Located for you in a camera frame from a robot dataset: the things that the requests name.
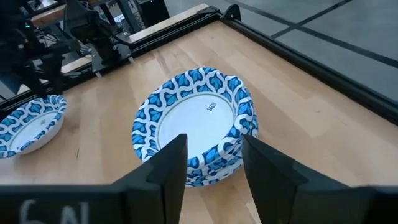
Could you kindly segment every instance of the blue patterned rim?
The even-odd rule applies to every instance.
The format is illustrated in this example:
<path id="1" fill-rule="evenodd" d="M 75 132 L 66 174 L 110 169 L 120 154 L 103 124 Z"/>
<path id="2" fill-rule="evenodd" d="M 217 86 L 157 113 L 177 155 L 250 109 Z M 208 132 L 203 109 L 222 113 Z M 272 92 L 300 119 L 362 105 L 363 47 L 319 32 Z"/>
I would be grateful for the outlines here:
<path id="1" fill-rule="evenodd" d="M 132 126 L 132 145 L 138 157 L 146 161 L 159 150 L 156 140 L 157 127 L 163 115 L 167 114 L 176 102 L 192 95 L 209 93 L 218 94 L 232 104 L 236 112 L 235 122 L 218 145 L 200 156 L 188 159 L 188 173 L 221 159 L 243 134 L 251 133 L 254 105 L 242 80 L 237 76 L 223 75 L 211 67 L 198 68 L 170 79 L 141 104 Z"/>
<path id="2" fill-rule="evenodd" d="M 64 97 L 59 95 L 49 95 L 46 99 L 34 99 L 13 111 L 0 123 L 0 159 L 15 156 L 18 152 L 27 149 L 33 143 L 44 137 L 63 117 L 63 113 L 66 108 L 67 101 Z M 14 140 L 14 136 L 19 131 L 22 131 L 40 115 L 53 113 L 54 111 L 57 112 L 54 119 L 51 120 L 49 125 L 36 135 L 36 137 L 33 139 L 27 139 L 27 142 L 16 151 L 15 149 L 11 149 L 11 143 Z"/>

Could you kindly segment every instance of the black metal frame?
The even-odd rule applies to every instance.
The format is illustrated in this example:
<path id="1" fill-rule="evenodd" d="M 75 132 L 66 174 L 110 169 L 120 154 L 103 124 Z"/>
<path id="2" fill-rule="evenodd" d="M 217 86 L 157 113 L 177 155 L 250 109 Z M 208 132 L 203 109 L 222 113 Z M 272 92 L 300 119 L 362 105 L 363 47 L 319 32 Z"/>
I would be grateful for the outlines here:
<path id="1" fill-rule="evenodd" d="M 296 50 L 291 49 L 290 47 L 256 31 L 246 24 L 243 24 L 240 21 L 239 7 L 236 5 L 229 7 L 225 14 L 220 13 L 220 10 L 217 8 L 209 6 L 208 8 L 198 11 L 195 15 L 185 20 L 182 20 L 170 27 L 138 40 L 136 42 L 138 47 L 131 50 L 131 56 L 138 57 L 142 54 L 150 52 L 157 47 L 173 41 L 174 39 L 177 39 L 185 34 L 193 32 L 214 21 L 223 22 L 232 29 L 244 34 L 246 37 L 250 38 L 261 46 L 269 49 L 298 68 L 301 68 L 320 81 L 338 90 L 342 94 L 350 97 L 371 111 L 398 125 L 397 102 L 370 90 L 364 85 L 350 80 L 343 74 L 325 65 L 322 65 L 321 63 L 308 58 Z M 87 81 L 88 79 L 93 78 L 95 74 L 90 70 L 90 67 L 91 64 L 88 64 L 86 67 L 80 68 L 78 71 L 74 71 L 81 72 L 82 75 L 74 80 L 66 80 L 62 86 L 64 90 L 72 88 Z M 47 92 L 51 93 L 53 91 L 49 85 L 45 84 L 44 86 L 46 88 L 48 87 Z M 0 119 L 3 119 L 5 116 L 7 116 L 7 114 L 16 109 L 22 103 L 25 103 L 33 98 L 35 98 L 35 95 L 31 91 L 27 91 L 21 95 L 0 103 Z"/>

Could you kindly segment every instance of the paper bowl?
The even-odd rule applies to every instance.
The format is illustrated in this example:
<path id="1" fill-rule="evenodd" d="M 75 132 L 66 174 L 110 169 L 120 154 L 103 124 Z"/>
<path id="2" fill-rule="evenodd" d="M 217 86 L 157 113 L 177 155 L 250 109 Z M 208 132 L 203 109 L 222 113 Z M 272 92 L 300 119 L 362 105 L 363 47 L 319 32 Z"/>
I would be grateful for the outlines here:
<path id="1" fill-rule="evenodd" d="M 0 158 L 27 154 L 47 144 L 60 130 L 67 102 L 62 96 L 34 99 L 0 123 Z"/>
<path id="2" fill-rule="evenodd" d="M 243 134 L 252 134 L 255 109 L 249 90 L 234 75 L 203 67 L 179 74 L 141 104 L 132 145 L 147 161 L 180 133 L 188 135 L 188 179 L 219 172 L 237 156 Z"/>

